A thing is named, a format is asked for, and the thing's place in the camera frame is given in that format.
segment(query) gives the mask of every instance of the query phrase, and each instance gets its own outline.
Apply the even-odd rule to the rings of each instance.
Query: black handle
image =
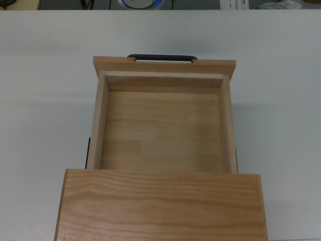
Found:
[[[89,147],[90,147],[90,138],[88,139],[88,147],[87,147],[87,157],[86,157],[85,169],[87,169],[87,162],[88,162]]]
[[[192,61],[197,59],[189,55],[162,55],[162,54],[131,54],[127,57],[133,57],[136,60],[165,60],[165,61]]]

